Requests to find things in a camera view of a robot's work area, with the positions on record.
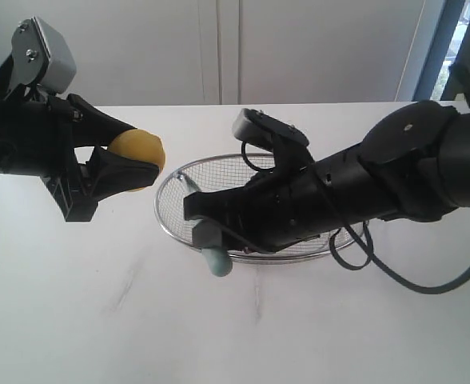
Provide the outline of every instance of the black cable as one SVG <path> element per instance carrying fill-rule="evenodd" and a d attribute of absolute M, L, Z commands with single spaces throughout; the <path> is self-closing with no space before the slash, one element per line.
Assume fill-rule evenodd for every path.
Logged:
<path fill-rule="evenodd" d="M 364 244 L 363 240 L 361 237 L 353 230 L 353 228 L 349 225 L 347 220 L 345 220 L 344 216 L 341 214 L 341 211 L 338 210 L 336 203 L 334 202 L 333 199 L 331 199 L 328 187 L 322 182 L 322 180 L 318 177 L 317 173 L 315 170 L 312 168 L 311 173 L 313 175 L 313 179 L 315 180 L 315 183 L 318 186 L 319 192 L 322 194 L 323 198 L 325 201 L 328 203 L 330 208 L 333 210 L 335 215 L 340 219 L 341 223 L 343 224 L 343 227 L 349 232 L 349 234 L 352 236 L 354 239 L 354 242 L 366 253 L 367 255 L 367 260 L 364 263 L 363 266 L 353 266 L 349 263 L 347 263 L 345 260 L 343 260 L 340 255 L 337 253 L 337 250 L 334 246 L 334 239 L 336 238 L 336 235 L 340 233 L 340 230 L 338 230 L 330 239 L 329 239 L 329 250 L 333 254 L 333 256 L 336 254 L 335 259 L 337 260 L 338 263 L 340 263 L 341 266 L 344 268 L 347 268 L 349 270 L 360 270 L 361 268 L 367 266 L 370 261 L 374 262 L 383 272 L 385 272 L 390 278 L 401 284 L 402 286 L 413 290 L 419 294 L 444 294 L 446 292 L 449 292 L 450 290 L 454 290 L 455 288 L 459 288 L 463 284 L 465 284 L 468 280 L 470 280 L 470 266 L 467 268 L 461 275 L 459 275 L 457 278 L 454 278 L 450 282 L 447 282 L 445 284 L 442 284 L 440 286 L 420 286 L 414 282 L 410 282 L 408 279 L 404 278 L 403 276 L 399 275 L 397 272 L 389 268 L 382 260 L 380 260 L 373 252 L 373 241 L 372 241 L 372 236 L 370 234 L 370 231 L 368 230 L 368 227 L 366 227 L 366 223 L 364 223 L 364 229 L 366 227 L 366 231 L 364 232 L 364 236 L 367 239 L 367 244 Z"/>
<path fill-rule="evenodd" d="M 255 170 L 256 172 L 272 172 L 274 170 L 274 167 L 272 168 L 260 168 L 259 166 L 255 166 L 249 159 L 248 159 L 248 155 L 247 153 L 245 152 L 245 146 L 248 144 L 247 141 L 243 141 L 242 142 L 242 148 L 241 148 L 241 152 L 242 152 L 242 159 L 244 160 L 245 164 L 251 168 L 252 170 Z"/>

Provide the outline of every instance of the metal basket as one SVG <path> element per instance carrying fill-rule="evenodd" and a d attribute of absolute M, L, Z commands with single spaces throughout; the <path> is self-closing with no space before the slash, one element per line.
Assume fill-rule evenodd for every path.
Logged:
<path fill-rule="evenodd" d="M 274 166 L 271 154 L 248 154 L 249 160 L 260 168 Z M 184 220 L 183 199 L 187 196 L 179 174 L 186 174 L 193 180 L 202 192 L 215 192 L 227 190 L 246 184 L 256 172 L 249 168 L 239 154 L 227 154 L 203 158 L 184 165 L 175 170 L 160 185 L 155 198 L 155 215 L 162 229 L 172 238 L 193 248 L 192 229 L 196 222 Z M 362 224 L 356 224 L 352 228 L 361 235 Z M 285 250 L 275 254 L 259 254 L 231 250 L 229 255 L 235 262 L 253 264 L 287 264 L 302 262 L 314 258 L 320 258 L 329 254 L 329 237 L 334 231 L 320 234 L 305 242 L 299 242 Z M 342 230 L 336 238 L 337 249 L 353 243 L 352 237 L 346 230 Z"/>

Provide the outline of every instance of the white table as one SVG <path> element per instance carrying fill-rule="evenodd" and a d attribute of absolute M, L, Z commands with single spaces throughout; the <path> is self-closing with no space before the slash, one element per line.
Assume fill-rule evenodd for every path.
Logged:
<path fill-rule="evenodd" d="M 303 130 L 320 159 L 402 105 L 258 108 Z M 0 382 L 470 382 L 470 283 L 422 296 L 331 258 L 215 278 L 161 230 L 158 184 L 194 159 L 238 152 L 239 106 L 103 110 L 161 136 L 165 172 L 102 202 L 91 223 L 64 223 L 37 178 L 0 175 Z M 376 252 L 416 282 L 446 282 L 470 263 L 470 210 L 371 229 Z M 363 258 L 355 246 L 344 256 Z"/>

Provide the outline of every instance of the wire mesh basket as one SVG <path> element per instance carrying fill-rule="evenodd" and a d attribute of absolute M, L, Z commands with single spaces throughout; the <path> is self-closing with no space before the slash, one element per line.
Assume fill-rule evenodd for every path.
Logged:
<path fill-rule="evenodd" d="M 248 159 L 260 168 L 274 166 L 271 154 L 248 154 Z M 168 176 L 157 191 L 155 214 L 159 224 L 172 238 L 194 249 L 192 229 L 197 223 L 184 220 L 183 199 L 189 193 L 179 175 L 185 174 L 202 192 L 215 192 L 243 186 L 255 173 L 239 154 L 203 158 L 184 165 Z M 359 235 L 363 232 L 362 224 L 353 225 L 352 228 Z M 320 234 L 317 238 L 299 242 L 275 254 L 246 254 L 231 250 L 229 255 L 235 262 L 253 264 L 286 264 L 311 260 L 329 254 L 329 237 L 334 232 Z M 350 234 L 342 229 L 337 235 L 335 247 L 340 249 L 352 243 Z"/>

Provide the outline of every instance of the yellow ball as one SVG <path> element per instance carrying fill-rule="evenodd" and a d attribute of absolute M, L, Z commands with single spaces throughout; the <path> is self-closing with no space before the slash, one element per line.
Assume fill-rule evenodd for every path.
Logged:
<path fill-rule="evenodd" d="M 165 165 L 161 139 L 145 130 L 126 130 L 109 144 L 107 150 L 130 160 L 151 162 L 161 172 Z"/>

